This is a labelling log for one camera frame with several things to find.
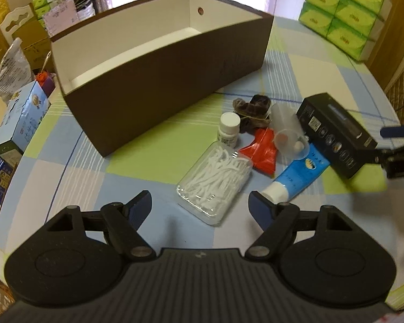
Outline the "black shaver box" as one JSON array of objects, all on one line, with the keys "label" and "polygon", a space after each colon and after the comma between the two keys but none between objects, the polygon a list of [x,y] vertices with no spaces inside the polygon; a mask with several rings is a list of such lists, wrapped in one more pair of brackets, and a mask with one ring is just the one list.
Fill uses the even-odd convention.
[{"label": "black shaver box", "polygon": [[328,93],[306,97],[297,117],[309,142],[345,179],[364,165],[360,152],[377,147],[370,133]]}]

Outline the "blue white tube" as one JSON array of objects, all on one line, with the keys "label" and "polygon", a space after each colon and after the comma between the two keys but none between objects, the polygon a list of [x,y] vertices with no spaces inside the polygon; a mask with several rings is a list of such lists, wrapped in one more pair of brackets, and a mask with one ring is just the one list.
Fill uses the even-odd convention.
[{"label": "blue white tube", "polygon": [[291,164],[261,194],[272,203],[288,202],[310,186],[330,166],[328,160],[309,145],[309,154]]}]

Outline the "red snack packet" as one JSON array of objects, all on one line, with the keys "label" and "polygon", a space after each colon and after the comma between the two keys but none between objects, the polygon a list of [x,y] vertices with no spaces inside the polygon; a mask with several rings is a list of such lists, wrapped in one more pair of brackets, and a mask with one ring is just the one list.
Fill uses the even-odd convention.
[{"label": "red snack packet", "polygon": [[274,176],[277,148],[274,144],[274,131],[272,129],[257,129],[252,143],[239,149],[239,152],[252,161],[253,168],[267,176]]}]

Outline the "clear plastic cup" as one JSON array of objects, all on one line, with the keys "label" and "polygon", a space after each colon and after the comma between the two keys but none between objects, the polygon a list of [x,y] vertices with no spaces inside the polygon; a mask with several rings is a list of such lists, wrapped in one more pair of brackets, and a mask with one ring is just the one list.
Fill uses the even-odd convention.
[{"label": "clear plastic cup", "polygon": [[302,160],[309,154],[309,142],[304,135],[296,113],[284,103],[271,106],[270,128],[274,132],[274,145],[291,160]]}]

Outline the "white pill bottle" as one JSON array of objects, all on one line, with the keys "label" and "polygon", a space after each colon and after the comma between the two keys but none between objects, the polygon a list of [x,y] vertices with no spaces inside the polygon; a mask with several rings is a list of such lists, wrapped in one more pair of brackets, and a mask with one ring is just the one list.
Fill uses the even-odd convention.
[{"label": "white pill bottle", "polygon": [[241,119],[235,112],[225,112],[220,117],[217,140],[234,148],[239,138]]}]

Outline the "green tissue pack stack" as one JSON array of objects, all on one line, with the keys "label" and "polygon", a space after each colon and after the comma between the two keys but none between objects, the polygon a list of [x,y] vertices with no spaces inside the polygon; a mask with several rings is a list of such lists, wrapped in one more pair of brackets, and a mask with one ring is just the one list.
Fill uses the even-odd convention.
[{"label": "green tissue pack stack", "polygon": [[304,0],[298,20],[355,61],[364,62],[391,8],[391,0]]}]

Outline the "light blue milk carton box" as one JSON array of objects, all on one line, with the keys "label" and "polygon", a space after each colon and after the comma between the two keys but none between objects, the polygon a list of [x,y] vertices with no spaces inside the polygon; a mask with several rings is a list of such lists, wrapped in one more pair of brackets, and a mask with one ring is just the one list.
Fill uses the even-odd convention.
[{"label": "light blue milk carton box", "polygon": [[37,81],[21,87],[11,97],[0,126],[0,158],[11,167],[19,164],[49,106]]}]

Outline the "brown cardboard box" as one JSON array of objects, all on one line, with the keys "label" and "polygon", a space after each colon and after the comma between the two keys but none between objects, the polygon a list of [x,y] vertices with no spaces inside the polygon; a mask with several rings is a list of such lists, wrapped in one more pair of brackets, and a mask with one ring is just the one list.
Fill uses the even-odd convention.
[{"label": "brown cardboard box", "polygon": [[62,96],[102,156],[260,69],[274,16],[231,0],[138,0],[51,38]]}]

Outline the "grey printed plastic bag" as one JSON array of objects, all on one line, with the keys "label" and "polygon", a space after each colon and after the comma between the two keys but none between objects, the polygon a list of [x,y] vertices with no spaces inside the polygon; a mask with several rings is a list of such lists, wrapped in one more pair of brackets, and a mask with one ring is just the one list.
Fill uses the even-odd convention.
[{"label": "grey printed plastic bag", "polygon": [[18,89],[34,79],[21,45],[22,40],[16,37],[0,63],[0,98],[5,103],[10,101]]}]

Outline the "brown cardboard carton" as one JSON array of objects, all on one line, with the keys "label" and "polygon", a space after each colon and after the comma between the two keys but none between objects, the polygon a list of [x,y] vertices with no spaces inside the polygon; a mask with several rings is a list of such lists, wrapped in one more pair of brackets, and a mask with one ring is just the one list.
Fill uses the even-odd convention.
[{"label": "brown cardboard carton", "polygon": [[9,12],[0,24],[0,31],[9,45],[16,38],[21,39],[21,49],[35,74],[41,69],[52,71],[51,58],[45,63],[51,51],[49,35],[36,19],[31,3]]}]

